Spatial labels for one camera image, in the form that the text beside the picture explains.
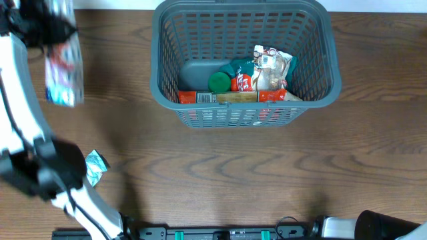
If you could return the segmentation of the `brown white snack bag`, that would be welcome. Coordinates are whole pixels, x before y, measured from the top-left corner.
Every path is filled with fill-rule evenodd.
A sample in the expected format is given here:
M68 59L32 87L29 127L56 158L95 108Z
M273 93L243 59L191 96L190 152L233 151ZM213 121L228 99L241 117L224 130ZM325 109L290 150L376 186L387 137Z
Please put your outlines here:
M286 89L286 77L290 70L292 60L288 53L273 47L256 45L254 47L254 74L252 87L255 91L275 91Z

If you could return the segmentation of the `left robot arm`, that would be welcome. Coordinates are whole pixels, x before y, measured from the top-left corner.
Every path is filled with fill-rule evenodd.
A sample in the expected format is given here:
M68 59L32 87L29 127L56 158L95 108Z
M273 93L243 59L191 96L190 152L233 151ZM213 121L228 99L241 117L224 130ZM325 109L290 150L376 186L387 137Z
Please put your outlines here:
M72 1L1 2L1 178L75 218L92 239L137 239L129 219L87 178L79 147L55 136L35 94L27 51L45 57L47 100L83 101L83 59Z

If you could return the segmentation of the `green Nescafe bag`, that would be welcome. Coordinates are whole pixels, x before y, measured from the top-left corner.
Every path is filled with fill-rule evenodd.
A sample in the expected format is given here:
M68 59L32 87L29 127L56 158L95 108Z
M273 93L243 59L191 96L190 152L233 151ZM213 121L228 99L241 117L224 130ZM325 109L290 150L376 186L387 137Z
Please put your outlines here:
M291 75L298 59L294 57L288 75ZM220 67L219 72L226 73L231 79L231 91L255 91L252 87L252 75L254 74L254 59L234 59L230 63Z

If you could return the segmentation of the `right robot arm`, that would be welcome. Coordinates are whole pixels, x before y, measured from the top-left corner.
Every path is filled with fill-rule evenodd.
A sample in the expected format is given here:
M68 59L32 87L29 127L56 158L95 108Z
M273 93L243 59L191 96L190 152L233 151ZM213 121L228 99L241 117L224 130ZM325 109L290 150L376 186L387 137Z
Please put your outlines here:
M311 239L426 240L426 224L365 210L355 219L318 217L307 236Z

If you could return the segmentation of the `red spaghetti packet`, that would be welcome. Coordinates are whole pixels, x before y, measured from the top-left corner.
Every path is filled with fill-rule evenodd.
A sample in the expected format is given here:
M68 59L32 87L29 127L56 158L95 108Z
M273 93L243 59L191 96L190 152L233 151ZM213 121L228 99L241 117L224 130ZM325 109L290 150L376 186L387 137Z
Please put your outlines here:
M286 89L275 91L229 91L224 93L179 91L178 97L181 104L301 101L299 97L291 94Z

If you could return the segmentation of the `Kleenex tissue multipack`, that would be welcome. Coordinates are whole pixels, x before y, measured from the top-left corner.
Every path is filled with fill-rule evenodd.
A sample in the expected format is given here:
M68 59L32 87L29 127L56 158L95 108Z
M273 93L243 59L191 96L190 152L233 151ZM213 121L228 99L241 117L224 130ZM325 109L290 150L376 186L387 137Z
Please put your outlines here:
M51 14L77 27L72 0L46 0ZM47 48L45 58L46 98L49 102L75 107L84 102L83 59L78 33L64 43Z

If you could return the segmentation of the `green lid jar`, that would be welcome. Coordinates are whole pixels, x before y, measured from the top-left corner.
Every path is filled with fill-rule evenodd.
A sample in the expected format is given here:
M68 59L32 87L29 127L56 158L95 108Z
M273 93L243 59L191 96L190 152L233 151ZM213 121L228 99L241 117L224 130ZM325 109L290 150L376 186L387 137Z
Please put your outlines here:
M208 79L208 89L211 92L227 92L231 90L231 79L223 72L215 72Z

